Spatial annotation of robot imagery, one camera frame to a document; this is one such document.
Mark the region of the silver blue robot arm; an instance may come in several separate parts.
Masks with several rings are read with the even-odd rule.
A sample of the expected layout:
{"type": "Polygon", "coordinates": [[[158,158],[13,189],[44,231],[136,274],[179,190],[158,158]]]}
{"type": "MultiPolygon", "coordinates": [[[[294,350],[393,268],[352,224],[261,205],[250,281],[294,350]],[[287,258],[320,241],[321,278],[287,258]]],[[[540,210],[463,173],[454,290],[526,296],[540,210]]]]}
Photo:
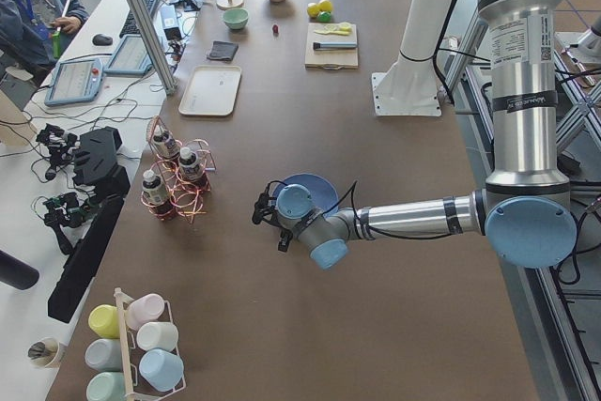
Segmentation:
{"type": "MultiPolygon", "coordinates": [[[[456,0],[411,0],[399,56],[373,76],[380,116],[437,116],[437,51],[456,0]]],[[[296,239],[322,269],[354,239],[487,237],[504,260],[525,268],[559,264],[578,238],[569,209],[570,182],[557,166],[553,13],[562,0],[478,0],[476,17],[491,44],[494,168],[466,196],[383,207],[322,209],[303,185],[262,192],[255,224],[280,231],[279,249],[296,239]]]]}

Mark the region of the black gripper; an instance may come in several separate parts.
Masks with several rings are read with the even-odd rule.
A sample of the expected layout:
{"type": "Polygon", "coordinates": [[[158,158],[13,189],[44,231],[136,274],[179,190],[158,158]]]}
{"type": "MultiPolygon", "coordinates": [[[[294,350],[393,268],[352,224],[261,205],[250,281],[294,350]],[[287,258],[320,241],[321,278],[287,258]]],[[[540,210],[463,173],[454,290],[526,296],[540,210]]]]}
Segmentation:
{"type": "Polygon", "coordinates": [[[283,227],[277,218],[275,207],[276,197],[270,195],[270,187],[272,184],[286,186],[286,183],[281,180],[272,180],[267,183],[264,191],[258,195],[258,198],[254,203],[252,222],[255,225],[260,225],[261,223],[265,222],[266,224],[278,228],[280,231],[278,250],[280,252],[286,252],[288,250],[289,243],[292,240],[292,232],[283,227]]]}

